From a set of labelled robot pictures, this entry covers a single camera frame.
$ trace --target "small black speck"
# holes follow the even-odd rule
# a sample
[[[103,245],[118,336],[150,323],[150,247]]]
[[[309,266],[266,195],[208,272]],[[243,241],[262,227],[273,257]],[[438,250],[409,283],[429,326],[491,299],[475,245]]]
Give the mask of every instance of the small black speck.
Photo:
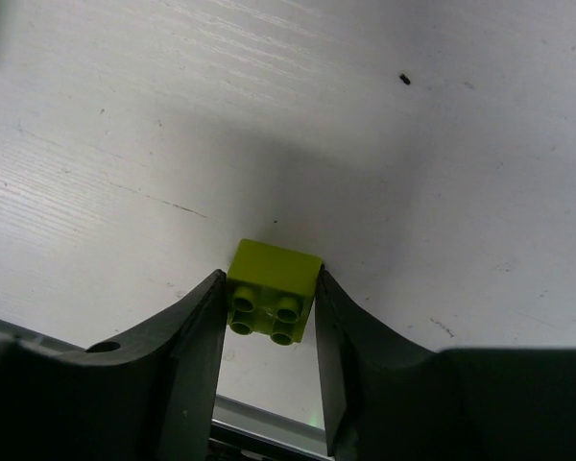
[[[405,74],[401,74],[399,75],[399,78],[401,79],[402,82],[404,82],[406,85],[411,85],[412,81],[410,79],[407,78],[407,75]]]

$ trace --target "hole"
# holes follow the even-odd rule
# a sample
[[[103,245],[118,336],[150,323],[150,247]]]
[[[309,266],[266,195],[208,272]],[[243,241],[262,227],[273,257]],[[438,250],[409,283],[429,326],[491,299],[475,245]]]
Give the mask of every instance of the hole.
[[[117,351],[120,348],[119,343],[115,341],[104,341],[102,343],[95,344],[91,348],[89,348],[86,352],[87,353],[96,353],[96,352],[112,352]]]
[[[277,312],[277,318],[287,324],[294,324],[299,319],[299,316],[292,310],[280,309]]]
[[[237,334],[250,334],[252,332],[252,329],[250,328],[250,326],[246,325],[246,324],[240,324],[240,323],[232,323],[230,324],[230,329],[232,329],[235,333]]]
[[[289,346],[292,344],[292,338],[284,333],[273,333],[271,340],[280,346]]]
[[[237,310],[241,312],[252,312],[253,311],[253,304],[251,301],[246,300],[245,298],[234,298],[232,300],[232,305]]]

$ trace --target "white surface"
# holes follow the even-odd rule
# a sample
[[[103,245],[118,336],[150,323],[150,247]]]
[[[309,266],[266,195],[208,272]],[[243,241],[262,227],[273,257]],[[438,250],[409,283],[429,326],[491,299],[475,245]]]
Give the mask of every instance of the white surface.
[[[242,237],[430,348],[576,346],[576,0],[0,1],[1,319],[90,345]],[[311,327],[220,393],[317,424]]]

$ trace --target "white wooden table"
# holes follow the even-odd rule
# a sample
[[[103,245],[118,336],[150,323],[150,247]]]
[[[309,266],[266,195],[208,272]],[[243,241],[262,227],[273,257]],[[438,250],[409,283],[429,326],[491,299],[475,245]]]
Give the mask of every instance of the white wooden table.
[[[242,237],[429,348],[576,346],[576,0],[0,0],[0,319],[90,345]],[[321,425],[312,327],[220,394]]]

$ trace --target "green object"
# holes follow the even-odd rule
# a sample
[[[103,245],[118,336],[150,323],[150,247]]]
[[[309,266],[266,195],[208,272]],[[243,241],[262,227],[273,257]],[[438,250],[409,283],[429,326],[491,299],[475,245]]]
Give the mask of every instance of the green object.
[[[238,334],[268,334],[282,346],[305,331],[323,261],[241,240],[228,269],[228,324]]]

